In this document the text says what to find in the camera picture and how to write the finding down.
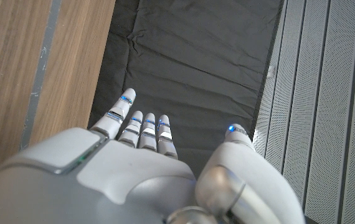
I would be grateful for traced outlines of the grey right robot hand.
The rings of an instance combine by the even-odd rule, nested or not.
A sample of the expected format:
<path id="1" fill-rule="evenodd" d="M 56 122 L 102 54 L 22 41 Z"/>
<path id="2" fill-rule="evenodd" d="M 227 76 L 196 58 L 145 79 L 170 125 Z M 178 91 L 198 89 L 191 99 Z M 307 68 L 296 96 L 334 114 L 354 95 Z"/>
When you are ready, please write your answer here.
<path id="1" fill-rule="evenodd" d="M 70 128 L 0 166 L 0 223 L 304 223 L 289 183 L 230 125 L 199 177 L 169 118 L 130 113 L 127 89 L 90 129 Z"/>

